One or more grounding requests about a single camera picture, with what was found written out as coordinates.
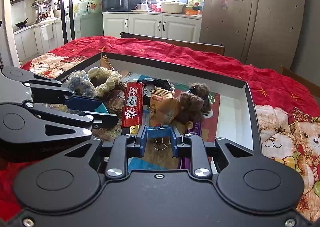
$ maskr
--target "kitchen counter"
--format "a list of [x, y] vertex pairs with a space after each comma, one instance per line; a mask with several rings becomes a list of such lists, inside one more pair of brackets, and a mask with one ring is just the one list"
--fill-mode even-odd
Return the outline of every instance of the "kitchen counter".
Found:
[[190, 19], [202, 20], [202, 16], [194, 16], [194, 15], [186, 15], [186, 14], [170, 14], [170, 13], [162, 13], [162, 12], [103, 12], [102, 14], [122, 14], [122, 13], [131, 13], [131, 14], [157, 14], [157, 15], [167, 15], [167, 16], [177, 16], [177, 17], [185, 17]]
[[47, 19], [47, 20], [44, 20], [44, 21], [41, 21], [40, 23], [36, 24], [35, 22], [33, 23], [30, 23], [30, 24], [27, 24], [27, 27], [25, 28], [22, 28], [22, 29], [14, 29], [13, 30], [13, 35], [15, 34], [18, 34], [18, 33], [21, 33], [27, 29], [30, 29], [32, 27], [36, 27], [36, 26], [40, 26], [40, 25], [45, 25], [45, 24], [48, 24], [48, 23], [55, 23], [55, 22], [61, 22], [61, 17], [54, 17], [54, 18], [51, 18], [51, 19]]

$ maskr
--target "red packet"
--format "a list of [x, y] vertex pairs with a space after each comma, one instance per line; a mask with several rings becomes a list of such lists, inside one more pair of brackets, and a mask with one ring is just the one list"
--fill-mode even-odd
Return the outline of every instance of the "red packet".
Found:
[[143, 88], [141, 82], [129, 82], [125, 90], [121, 134], [137, 134], [142, 125]]

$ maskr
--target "kitchen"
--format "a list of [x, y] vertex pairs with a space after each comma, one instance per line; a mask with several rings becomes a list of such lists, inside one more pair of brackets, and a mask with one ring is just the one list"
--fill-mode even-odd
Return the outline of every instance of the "kitchen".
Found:
[[[304, 0], [282, 0], [281, 3], [278, 0], [166, 0], [164, 5], [175, 1], [182, 10], [163, 13], [166, 10], [159, 10], [161, 0], [131, 0], [126, 8], [120, 0], [121, 9], [108, 9], [104, 5], [108, 2], [110, 7], [112, 0], [60, 0], [61, 17], [54, 11], [54, 18], [36, 24], [36, 10], [31, 8], [34, 1], [15, 3], [10, 10], [8, 5], [4, 7], [3, 26], [10, 50], [7, 63], [11, 65], [19, 66], [76, 38], [119, 37], [120, 32], [130, 32], [223, 45], [226, 56], [242, 63], [272, 69], [278, 69], [282, 64], [289, 68], [300, 35], [304, 7]], [[56, 8], [54, 3], [57, 2], [51, 0], [51, 7]], [[188, 10], [195, 12], [188, 15]], [[266, 15], [272, 17], [267, 22]], [[13, 33], [17, 28], [15, 24], [26, 18], [27, 27]], [[5, 65], [6, 57], [1, 54], [1, 58]]]

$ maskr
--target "microwave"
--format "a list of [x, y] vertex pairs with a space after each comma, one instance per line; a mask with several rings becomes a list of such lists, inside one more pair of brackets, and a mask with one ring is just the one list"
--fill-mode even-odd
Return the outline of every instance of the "microwave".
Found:
[[102, 0], [103, 12], [130, 11], [131, 0]]

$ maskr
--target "wok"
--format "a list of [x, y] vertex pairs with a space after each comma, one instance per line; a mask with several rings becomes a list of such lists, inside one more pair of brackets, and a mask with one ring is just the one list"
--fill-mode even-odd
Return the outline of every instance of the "wok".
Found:
[[27, 22], [28, 22], [28, 18], [25, 19], [23, 22], [17, 23], [16, 26], [17, 27], [22, 27], [22, 26], [26, 25]]

